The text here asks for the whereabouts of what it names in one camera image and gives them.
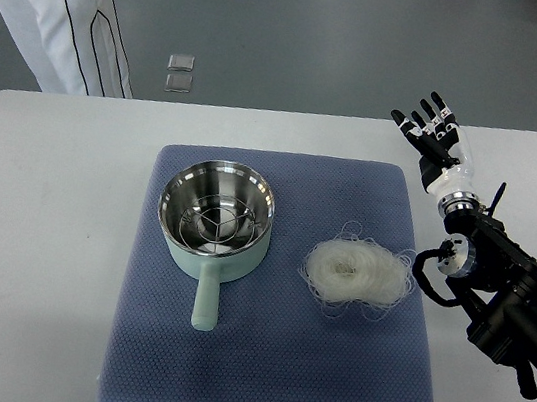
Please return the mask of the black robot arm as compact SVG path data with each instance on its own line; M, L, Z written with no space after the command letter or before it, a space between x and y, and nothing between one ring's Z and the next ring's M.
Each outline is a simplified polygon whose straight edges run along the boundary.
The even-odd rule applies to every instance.
M436 304L463 308L467 339L514 369L525 402L536 402L537 261L474 193L455 188L437 203L447 237L416 256L416 283Z

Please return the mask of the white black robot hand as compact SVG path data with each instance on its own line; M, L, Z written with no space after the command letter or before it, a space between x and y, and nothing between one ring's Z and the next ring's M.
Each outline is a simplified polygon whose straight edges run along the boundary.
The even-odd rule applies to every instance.
M436 91L431 101L420 100L425 116L413 111L410 116L400 110L391 117L405 140L418 152L424 190L436 197L453 192L474 193L470 185L473 165L470 146L455 114Z

